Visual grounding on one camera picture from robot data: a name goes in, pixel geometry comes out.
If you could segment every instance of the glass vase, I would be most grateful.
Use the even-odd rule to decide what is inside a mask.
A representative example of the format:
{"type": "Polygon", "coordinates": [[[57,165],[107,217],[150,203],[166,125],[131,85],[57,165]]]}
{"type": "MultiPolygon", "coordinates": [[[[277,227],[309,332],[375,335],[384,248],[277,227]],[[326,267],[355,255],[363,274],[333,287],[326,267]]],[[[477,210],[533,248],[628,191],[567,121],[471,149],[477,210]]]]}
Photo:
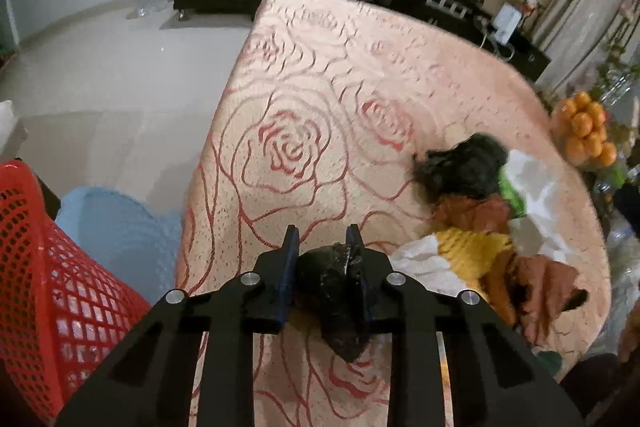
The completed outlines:
{"type": "Polygon", "coordinates": [[[600,103],[606,109],[611,109],[633,87],[633,79],[630,74],[612,68],[607,73],[607,81],[609,86],[602,93],[600,103]]]}

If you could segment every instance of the pink bedspread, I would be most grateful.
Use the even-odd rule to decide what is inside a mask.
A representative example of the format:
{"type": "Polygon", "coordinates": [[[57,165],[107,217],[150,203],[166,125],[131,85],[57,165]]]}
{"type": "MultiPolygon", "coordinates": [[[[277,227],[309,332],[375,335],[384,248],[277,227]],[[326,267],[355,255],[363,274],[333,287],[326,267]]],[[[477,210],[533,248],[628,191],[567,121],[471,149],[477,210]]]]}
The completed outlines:
{"type": "MultiPolygon", "coordinates": [[[[411,156],[447,148],[460,126],[540,158],[564,187],[559,230],[590,292],[548,340],[565,373],[609,310],[609,270],[590,198],[556,152],[543,107],[491,55],[367,4],[264,1],[194,173],[178,285],[219,288],[279,246],[288,224],[302,251],[344,240],[350,223],[387,253],[422,237],[430,211],[410,183],[411,156]]],[[[283,334],[256,335],[256,425],[386,425],[389,359],[375,350],[344,363],[297,314],[283,334]]]]}

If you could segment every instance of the orange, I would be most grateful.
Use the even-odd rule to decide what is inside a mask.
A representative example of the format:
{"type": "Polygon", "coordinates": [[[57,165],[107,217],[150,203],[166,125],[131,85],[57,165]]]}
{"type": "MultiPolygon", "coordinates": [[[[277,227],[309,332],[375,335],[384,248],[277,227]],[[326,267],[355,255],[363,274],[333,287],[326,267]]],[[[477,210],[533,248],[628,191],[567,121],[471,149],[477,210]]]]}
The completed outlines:
{"type": "Polygon", "coordinates": [[[572,99],[564,100],[562,107],[560,108],[560,118],[565,122],[571,121],[571,119],[578,112],[578,107],[572,99]]]}
{"type": "Polygon", "coordinates": [[[604,142],[602,144],[602,153],[598,156],[598,160],[603,167],[609,167],[615,163],[617,156],[618,150],[616,146],[611,142],[604,142]]]}
{"type": "Polygon", "coordinates": [[[579,112],[571,120],[571,128],[575,136],[584,138],[593,130],[593,120],[585,112],[579,112]]]}
{"type": "Polygon", "coordinates": [[[584,149],[584,142],[577,136],[570,136],[566,140],[566,158],[573,166],[578,166],[584,163],[588,154],[584,149]]]}
{"type": "Polygon", "coordinates": [[[596,129],[602,127],[607,120],[607,114],[598,102],[591,102],[584,111],[591,117],[591,120],[593,120],[593,126],[596,129]]]}
{"type": "Polygon", "coordinates": [[[574,96],[575,105],[578,106],[578,111],[584,110],[585,107],[591,102],[591,97],[586,91],[581,91],[574,96]]]}
{"type": "Polygon", "coordinates": [[[592,158],[597,158],[602,154],[602,140],[600,131],[593,131],[584,139],[584,150],[592,158]]]}
{"type": "Polygon", "coordinates": [[[602,126],[599,129],[597,129],[597,132],[600,134],[600,141],[601,142],[606,142],[607,141],[607,129],[602,126]]]}

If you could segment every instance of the brown cloth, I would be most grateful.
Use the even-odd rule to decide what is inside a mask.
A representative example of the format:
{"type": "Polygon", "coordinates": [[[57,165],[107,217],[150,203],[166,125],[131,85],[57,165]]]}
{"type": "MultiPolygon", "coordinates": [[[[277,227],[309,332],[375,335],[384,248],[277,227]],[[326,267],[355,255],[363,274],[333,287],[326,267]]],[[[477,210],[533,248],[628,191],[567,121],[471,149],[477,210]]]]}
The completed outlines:
{"type": "Polygon", "coordinates": [[[620,335],[618,358],[620,362],[629,361],[631,354],[640,347],[640,300],[629,313],[625,330],[620,335]]]}
{"type": "Polygon", "coordinates": [[[509,233],[511,207],[500,194],[485,200],[472,200],[466,196],[442,196],[433,213],[433,221],[446,227],[471,232],[509,233]]]}
{"type": "Polygon", "coordinates": [[[510,327],[520,324],[524,337],[540,345],[551,323],[579,291],[574,286],[577,277],[573,266],[545,255],[524,257],[507,250],[496,258],[484,285],[502,320],[510,327]]]}

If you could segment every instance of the curtain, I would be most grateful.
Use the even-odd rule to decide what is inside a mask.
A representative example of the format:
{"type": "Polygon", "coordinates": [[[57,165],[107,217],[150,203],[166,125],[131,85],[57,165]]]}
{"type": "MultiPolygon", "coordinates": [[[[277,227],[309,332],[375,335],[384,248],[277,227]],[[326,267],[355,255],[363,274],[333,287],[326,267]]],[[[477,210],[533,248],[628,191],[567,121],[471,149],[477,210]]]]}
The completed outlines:
{"type": "Polygon", "coordinates": [[[536,87],[564,95],[589,66],[602,60],[601,44],[618,26],[623,0],[552,0],[532,32],[533,43],[550,59],[536,87]]]}

